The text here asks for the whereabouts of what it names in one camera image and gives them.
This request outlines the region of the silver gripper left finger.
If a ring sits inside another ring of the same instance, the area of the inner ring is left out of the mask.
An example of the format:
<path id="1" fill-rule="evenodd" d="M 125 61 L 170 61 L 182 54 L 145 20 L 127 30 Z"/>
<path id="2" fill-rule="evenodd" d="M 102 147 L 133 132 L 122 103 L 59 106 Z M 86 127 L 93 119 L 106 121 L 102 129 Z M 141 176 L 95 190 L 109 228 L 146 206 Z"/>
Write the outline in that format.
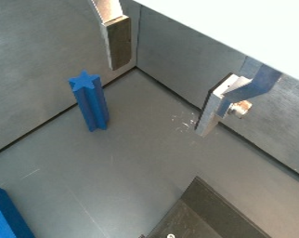
<path id="1" fill-rule="evenodd" d="M 131 19 L 123 14 L 118 0 L 87 0 L 95 13 L 113 71 L 131 60 Z"/>

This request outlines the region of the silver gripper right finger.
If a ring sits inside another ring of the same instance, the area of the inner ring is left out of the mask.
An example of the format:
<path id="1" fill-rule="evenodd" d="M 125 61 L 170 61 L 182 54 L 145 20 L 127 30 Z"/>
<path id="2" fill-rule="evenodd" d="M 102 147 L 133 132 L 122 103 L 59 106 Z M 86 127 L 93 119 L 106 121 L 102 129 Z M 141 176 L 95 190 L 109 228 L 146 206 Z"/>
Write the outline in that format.
<path id="1" fill-rule="evenodd" d="M 241 118 L 251 109 L 249 99 L 267 93 L 279 77 L 281 73 L 257 73 L 247 79 L 229 73 L 207 92 L 195 133 L 203 137 L 229 114 Z"/>

